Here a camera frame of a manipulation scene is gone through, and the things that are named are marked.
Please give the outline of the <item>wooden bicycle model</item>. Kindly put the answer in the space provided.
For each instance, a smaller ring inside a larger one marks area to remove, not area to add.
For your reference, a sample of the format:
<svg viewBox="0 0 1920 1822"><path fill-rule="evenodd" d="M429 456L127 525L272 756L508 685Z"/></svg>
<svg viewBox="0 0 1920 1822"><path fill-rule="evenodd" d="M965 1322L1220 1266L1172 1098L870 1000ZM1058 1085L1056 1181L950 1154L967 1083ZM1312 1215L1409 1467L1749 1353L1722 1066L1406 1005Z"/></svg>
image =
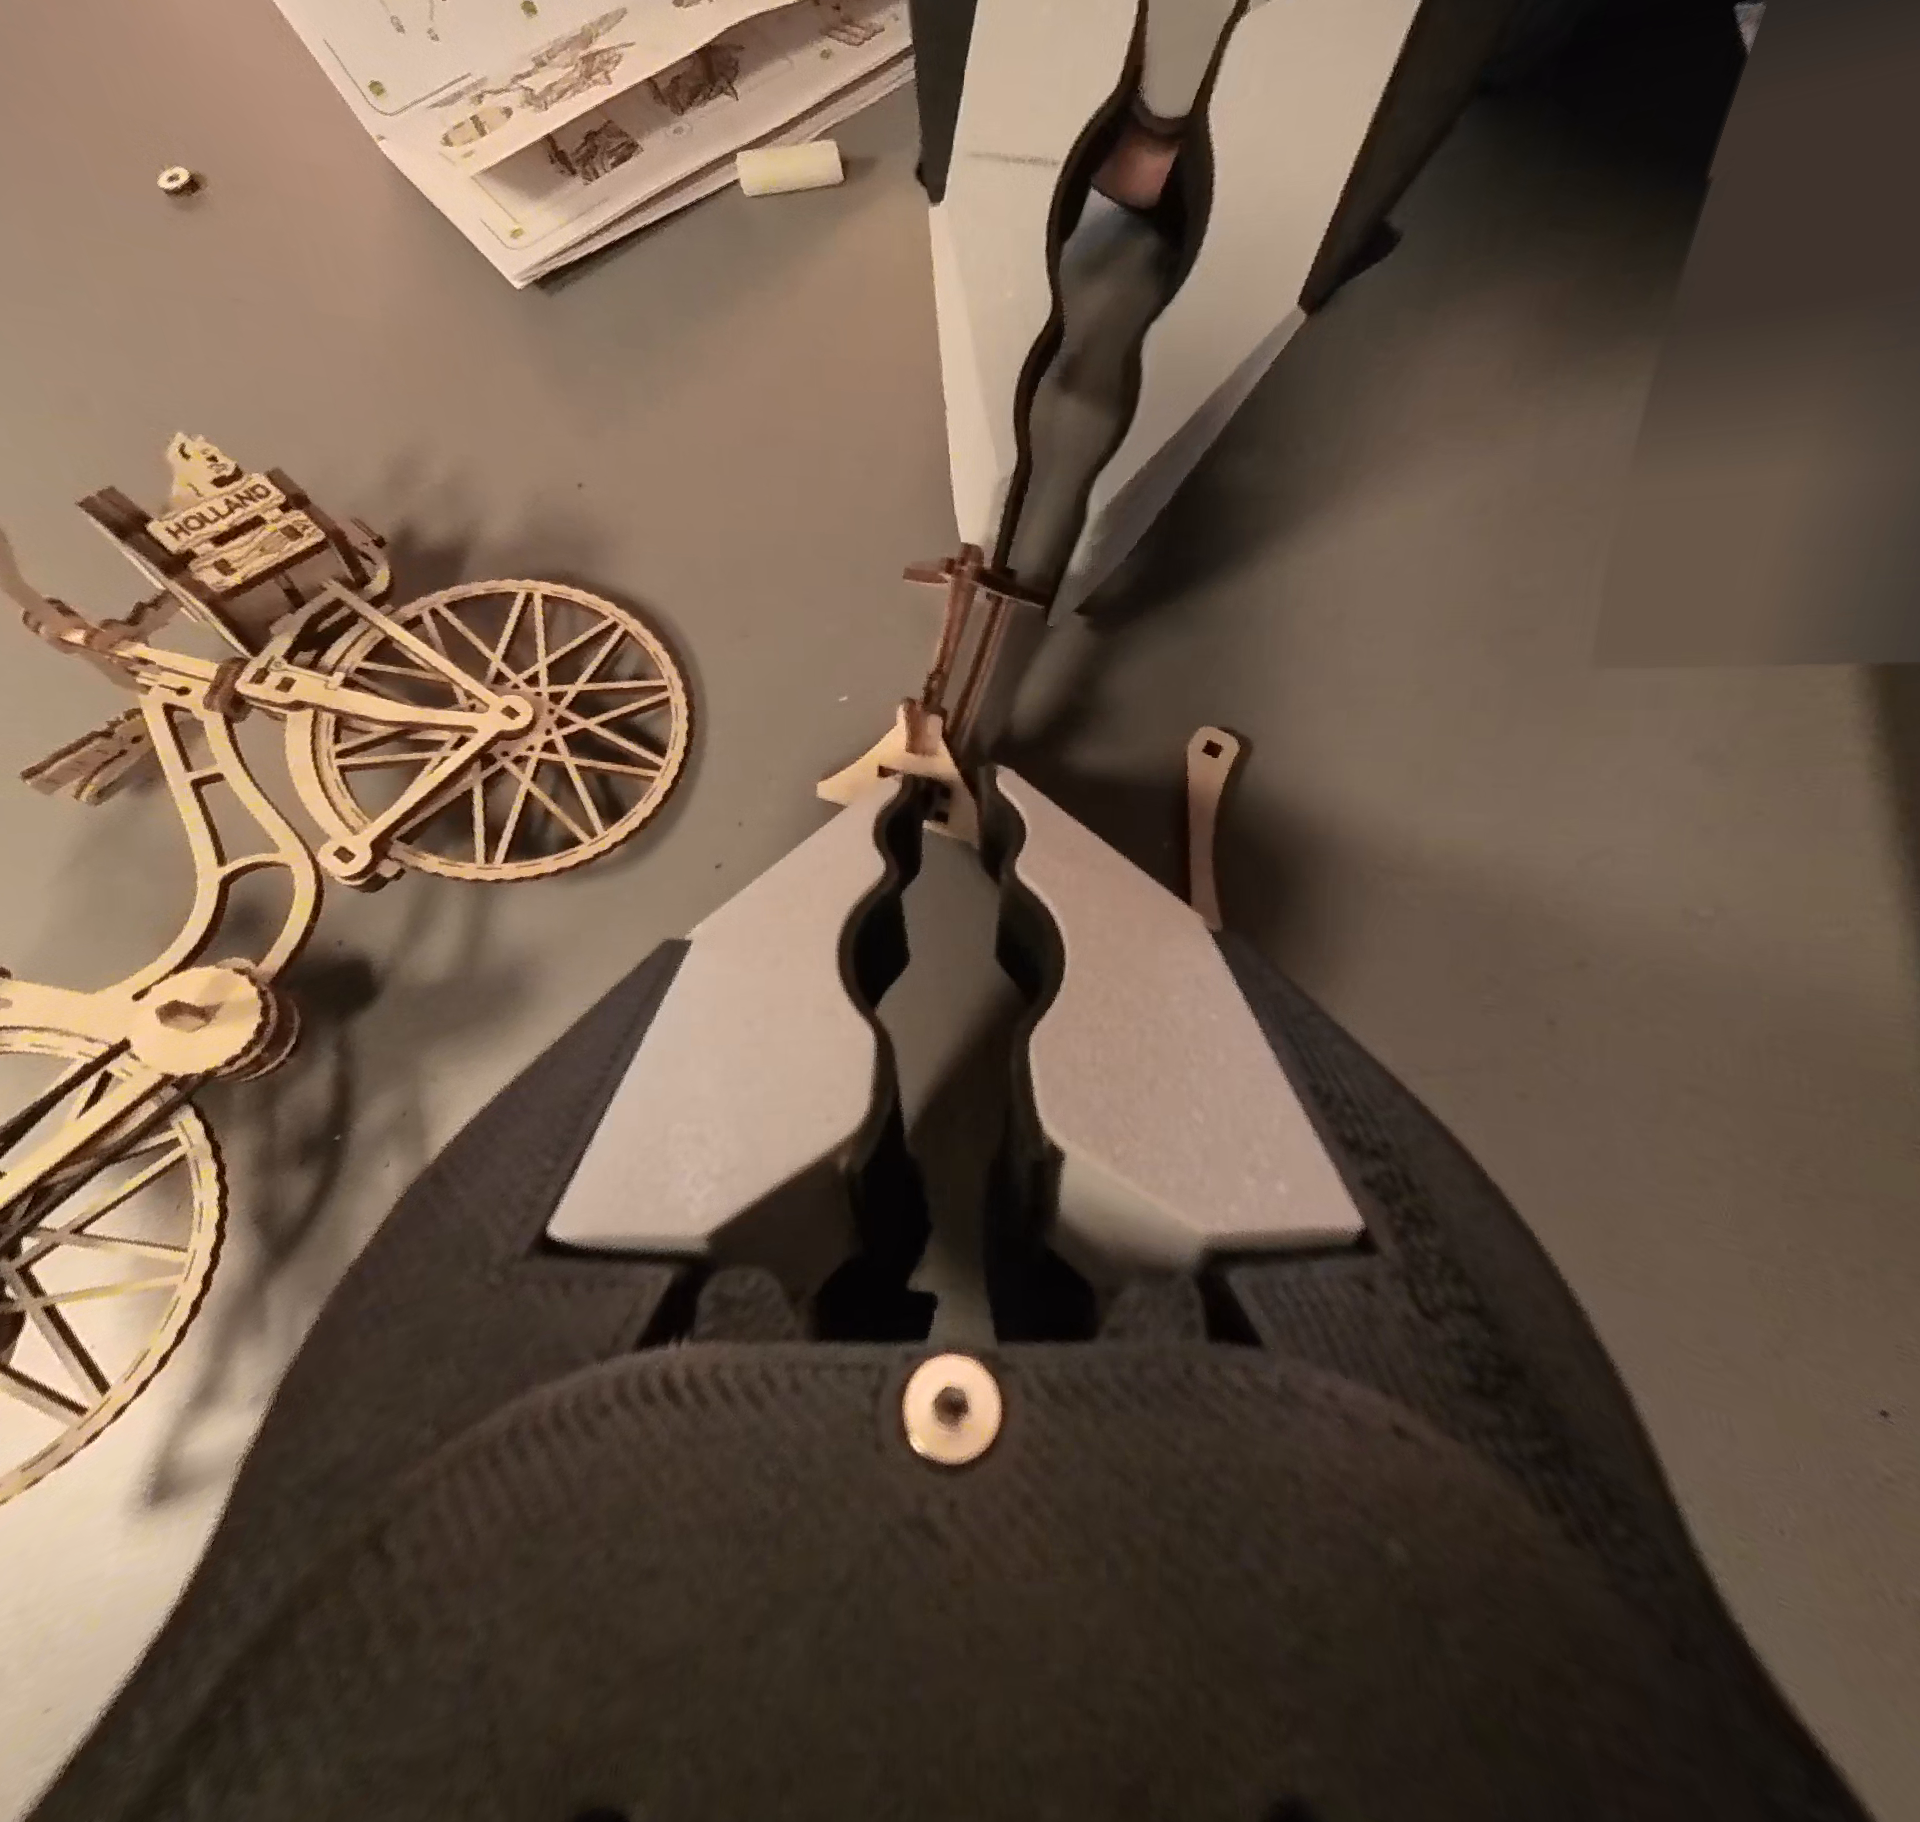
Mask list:
<svg viewBox="0 0 1920 1822"><path fill-rule="evenodd" d="M106 801L155 777L194 870L156 956L96 988L4 974L4 1500L72 1467L155 1384L210 1293L228 1166L198 1100L277 1071L284 983L336 885L540 882L665 812L694 708L673 645L587 588L532 576L398 601L387 538L278 467L177 434L162 508L81 513L149 582L95 617L4 538L4 599L129 708L23 783Z"/></svg>

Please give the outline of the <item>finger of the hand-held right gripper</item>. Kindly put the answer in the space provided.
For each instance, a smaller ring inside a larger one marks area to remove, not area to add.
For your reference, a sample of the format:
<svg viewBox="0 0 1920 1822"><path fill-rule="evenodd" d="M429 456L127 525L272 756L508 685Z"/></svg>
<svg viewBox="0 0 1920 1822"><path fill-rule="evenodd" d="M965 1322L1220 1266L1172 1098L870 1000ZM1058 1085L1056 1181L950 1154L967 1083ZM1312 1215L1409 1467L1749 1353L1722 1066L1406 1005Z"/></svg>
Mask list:
<svg viewBox="0 0 1920 1822"><path fill-rule="evenodd" d="M1286 343L1424 0L1269 0L1223 30L1169 195L1181 225L1098 198L1067 249L1047 466L1065 619L1141 545Z"/></svg>
<svg viewBox="0 0 1920 1822"><path fill-rule="evenodd" d="M1065 331L1063 250L1141 82L1147 0L976 0L933 311L959 538L1005 562L1034 476L1034 401Z"/></svg>

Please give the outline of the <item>small white cylinder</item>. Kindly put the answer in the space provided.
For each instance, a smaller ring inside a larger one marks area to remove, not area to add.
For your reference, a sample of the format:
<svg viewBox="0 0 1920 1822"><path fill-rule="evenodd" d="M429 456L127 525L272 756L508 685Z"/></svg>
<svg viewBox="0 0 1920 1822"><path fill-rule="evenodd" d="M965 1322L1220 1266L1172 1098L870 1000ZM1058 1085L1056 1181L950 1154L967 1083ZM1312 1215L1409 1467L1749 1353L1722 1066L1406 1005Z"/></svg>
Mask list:
<svg viewBox="0 0 1920 1822"><path fill-rule="evenodd" d="M749 200L822 192L846 177L843 153L830 137L742 151L734 168Z"/></svg>

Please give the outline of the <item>small wooden part assembly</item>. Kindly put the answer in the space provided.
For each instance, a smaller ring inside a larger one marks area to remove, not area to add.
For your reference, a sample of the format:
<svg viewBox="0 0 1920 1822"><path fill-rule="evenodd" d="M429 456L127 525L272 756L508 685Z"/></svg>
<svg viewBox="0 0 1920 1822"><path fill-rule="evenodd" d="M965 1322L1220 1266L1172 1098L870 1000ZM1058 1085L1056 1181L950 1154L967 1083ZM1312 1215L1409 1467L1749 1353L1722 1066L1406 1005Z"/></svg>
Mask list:
<svg viewBox="0 0 1920 1822"><path fill-rule="evenodd" d="M1051 595L993 565L980 545L965 545L944 562L914 564L903 579L944 593L928 673L920 691L901 702L893 727L846 767L822 778L815 793L846 807L882 778L920 783L928 789L928 827L976 846L978 801L959 755L988 702L1012 619L1020 610L1044 610Z"/></svg>

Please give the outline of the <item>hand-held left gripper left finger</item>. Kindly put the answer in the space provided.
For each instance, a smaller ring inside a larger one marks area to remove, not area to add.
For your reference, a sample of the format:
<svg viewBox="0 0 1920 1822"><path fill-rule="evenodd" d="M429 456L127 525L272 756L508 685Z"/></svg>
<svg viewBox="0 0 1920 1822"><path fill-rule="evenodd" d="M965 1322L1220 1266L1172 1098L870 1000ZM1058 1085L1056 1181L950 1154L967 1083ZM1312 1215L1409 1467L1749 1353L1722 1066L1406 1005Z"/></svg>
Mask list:
<svg viewBox="0 0 1920 1822"><path fill-rule="evenodd" d="M917 1258L878 1005L909 965L922 795L875 783L703 920L546 1225L651 1258Z"/></svg>

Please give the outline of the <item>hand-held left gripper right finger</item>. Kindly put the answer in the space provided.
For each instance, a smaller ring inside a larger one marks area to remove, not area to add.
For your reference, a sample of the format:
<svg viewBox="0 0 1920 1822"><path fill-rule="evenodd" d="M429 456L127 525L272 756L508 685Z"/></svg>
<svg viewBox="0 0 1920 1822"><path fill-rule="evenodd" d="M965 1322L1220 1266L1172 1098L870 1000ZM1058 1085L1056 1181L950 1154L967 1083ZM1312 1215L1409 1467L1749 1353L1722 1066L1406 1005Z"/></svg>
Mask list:
<svg viewBox="0 0 1920 1822"><path fill-rule="evenodd" d="M1352 1247L1356 1199L1203 917L1010 766L982 772L978 807L1020 995L1020 1236Z"/></svg>

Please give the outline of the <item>curved wooden strip part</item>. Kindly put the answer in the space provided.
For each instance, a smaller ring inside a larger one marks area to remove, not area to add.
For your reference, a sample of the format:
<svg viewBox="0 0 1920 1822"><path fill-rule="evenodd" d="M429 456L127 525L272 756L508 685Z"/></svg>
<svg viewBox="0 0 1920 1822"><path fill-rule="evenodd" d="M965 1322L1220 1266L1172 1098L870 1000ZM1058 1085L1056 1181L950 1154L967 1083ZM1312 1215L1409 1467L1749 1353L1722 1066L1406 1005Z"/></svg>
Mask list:
<svg viewBox="0 0 1920 1822"><path fill-rule="evenodd" d="M1244 739L1221 727L1201 727L1186 751L1186 875L1187 905L1213 934L1226 917L1218 878L1218 838L1231 792L1246 756Z"/></svg>

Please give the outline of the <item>person's right hand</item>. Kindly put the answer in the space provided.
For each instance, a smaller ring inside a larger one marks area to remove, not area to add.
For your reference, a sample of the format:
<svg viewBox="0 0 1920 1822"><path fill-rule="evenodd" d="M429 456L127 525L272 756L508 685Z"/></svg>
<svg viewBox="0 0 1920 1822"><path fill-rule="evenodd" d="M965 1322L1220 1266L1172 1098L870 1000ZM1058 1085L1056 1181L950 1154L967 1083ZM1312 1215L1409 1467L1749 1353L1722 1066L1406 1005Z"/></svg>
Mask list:
<svg viewBox="0 0 1920 1822"><path fill-rule="evenodd" d="M1133 215L1153 215L1166 200L1179 166L1191 111L1164 115L1131 99L1117 123L1093 187L1108 201Z"/></svg>

